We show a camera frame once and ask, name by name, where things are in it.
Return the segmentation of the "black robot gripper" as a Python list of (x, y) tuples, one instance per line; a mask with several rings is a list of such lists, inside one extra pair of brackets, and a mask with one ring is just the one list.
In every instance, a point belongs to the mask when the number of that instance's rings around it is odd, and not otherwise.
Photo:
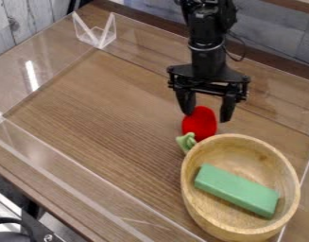
[(168, 87), (176, 92), (179, 106), (186, 115), (191, 115), (196, 107), (196, 93), (223, 96), (220, 122), (231, 120), (236, 104), (248, 99), (250, 77), (232, 70), (227, 65), (215, 76), (199, 77), (191, 64), (167, 68), (170, 74)]

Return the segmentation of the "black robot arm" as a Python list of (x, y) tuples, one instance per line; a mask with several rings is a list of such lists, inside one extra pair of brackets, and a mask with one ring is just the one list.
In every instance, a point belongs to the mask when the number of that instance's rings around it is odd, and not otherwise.
[(191, 62), (170, 66), (168, 87), (179, 106), (191, 115), (196, 93), (223, 98), (220, 122), (231, 120), (236, 104), (248, 99), (250, 76), (227, 65), (227, 34), (238, 22), (232, 0), (175, 0), (188, 27)]

